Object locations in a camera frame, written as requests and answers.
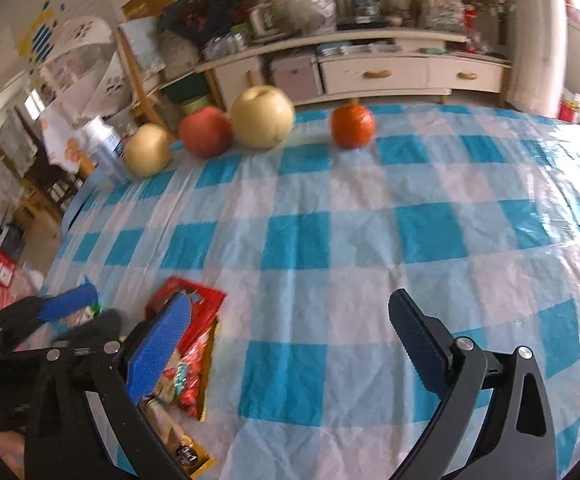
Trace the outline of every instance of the blue gripper pad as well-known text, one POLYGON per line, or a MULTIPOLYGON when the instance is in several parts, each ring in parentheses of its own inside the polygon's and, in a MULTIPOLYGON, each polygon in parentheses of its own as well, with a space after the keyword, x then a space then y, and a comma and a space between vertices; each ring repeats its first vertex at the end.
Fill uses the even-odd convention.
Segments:
POLYGON ((57 321, 77 310, 97 304, 98 301, 97 289, 93 284, 86 283, 54 298, 47 298, 41 307, 39 318, 45 322, 57 321))
POLYGON ((388 314, 425 389, 437 394, 439 399, 445 399, 449 391, 448 372, 451 359, 449 345, 453 341, 452 335, 438 319, 426 318, 403 289, 390 295, 388 314), (432 327, 427 325, 431 321, 436 321, 440 325, 441 330, 437 327, 435 335, 440 336, 443 341, 435 339, 430 330, 432 327), (448 344, 448 347, 443 349, 440 343, 448 344))
POLYGON ((190 324, 190 298, 176 294, 128 361, 126 390, 135 404, 154 390, 177 343, 190 324))

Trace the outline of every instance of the pink storage box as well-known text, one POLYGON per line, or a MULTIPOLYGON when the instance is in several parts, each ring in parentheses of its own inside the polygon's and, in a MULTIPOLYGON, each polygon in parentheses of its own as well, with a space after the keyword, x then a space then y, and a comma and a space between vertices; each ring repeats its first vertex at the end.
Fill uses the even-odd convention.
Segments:
POLYGON ((270 63, 270 72, 275 86, 293 103, 323 95, 317 57, 312 53, 277 57, 270 63))

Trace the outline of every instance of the drawer handle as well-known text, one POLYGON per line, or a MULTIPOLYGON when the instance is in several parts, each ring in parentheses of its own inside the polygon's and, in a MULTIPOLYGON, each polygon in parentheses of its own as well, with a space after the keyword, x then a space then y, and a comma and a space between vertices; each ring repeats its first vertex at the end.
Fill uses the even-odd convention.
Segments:
POLYGON ((471 72, 459 72, 456 76, 459 79, 465 79, 466 81, 474 81, 475 79, 479 78, 479 74, 471 72))
POLYGON ((364 72, 364 77, 366 79, 385 79, 391 75, 392 72, 389 70, 381 70, 380 72, 364 72))

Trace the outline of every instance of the round yellow fruit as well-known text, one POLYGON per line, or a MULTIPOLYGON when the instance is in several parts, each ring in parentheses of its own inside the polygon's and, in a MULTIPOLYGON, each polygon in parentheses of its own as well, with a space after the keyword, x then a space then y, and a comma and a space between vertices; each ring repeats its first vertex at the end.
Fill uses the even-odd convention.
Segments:
POLYGON ((274 86, 253 86, 241 94, 230 110, 234 138, 257 150, 283 142, 294 124, 294 106, 274 86))
POLYGON ((128 140, 124 160, 139 178, 155 176, 170 163, 170 134, 156 124, 144 124, 128 140))

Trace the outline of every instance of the blue and white tablecloth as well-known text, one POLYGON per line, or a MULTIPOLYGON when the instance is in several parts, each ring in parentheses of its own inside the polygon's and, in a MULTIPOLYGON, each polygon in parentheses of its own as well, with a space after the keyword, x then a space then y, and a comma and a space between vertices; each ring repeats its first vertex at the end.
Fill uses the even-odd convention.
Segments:
POLYGON ((100 190, 48 291, 86 276, 125 333, 171 274, 227 292, 207 421, 185 423, 219 459, 205 479, 389 478, 438 403, 388 321, 400 287, 484 349, 533 349, 563 474, 580 457, 580 126, 488 108, 372 112, 376 140, 359 150, 336 148, 327 113, 307 112, 270 152, 180 151, 149 181, 100 190))

